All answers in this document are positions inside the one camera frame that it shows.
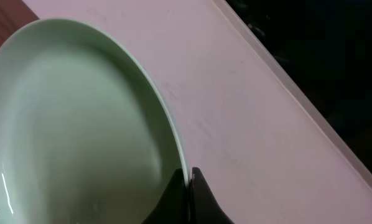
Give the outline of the mint plate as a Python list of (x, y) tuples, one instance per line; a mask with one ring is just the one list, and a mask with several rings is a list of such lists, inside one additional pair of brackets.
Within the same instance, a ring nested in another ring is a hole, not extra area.
[(0, 47), (0, 223), (142, 223), (188, 169), (144, 67), (89, 24), (42, 19)]

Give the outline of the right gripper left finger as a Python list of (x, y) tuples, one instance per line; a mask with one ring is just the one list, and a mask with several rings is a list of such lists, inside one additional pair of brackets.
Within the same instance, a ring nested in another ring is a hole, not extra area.
[(188, 223), (188, 192), (184, 173), (177, 169), (153, 211), (142, 224), (186, 224)]

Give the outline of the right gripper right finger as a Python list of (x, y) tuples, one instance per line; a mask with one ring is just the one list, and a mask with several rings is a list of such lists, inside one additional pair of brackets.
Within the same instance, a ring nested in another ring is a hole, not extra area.
[(192, 168), (190, 181), (191, 224), (234, 224), (216, 201), (201, 170)]

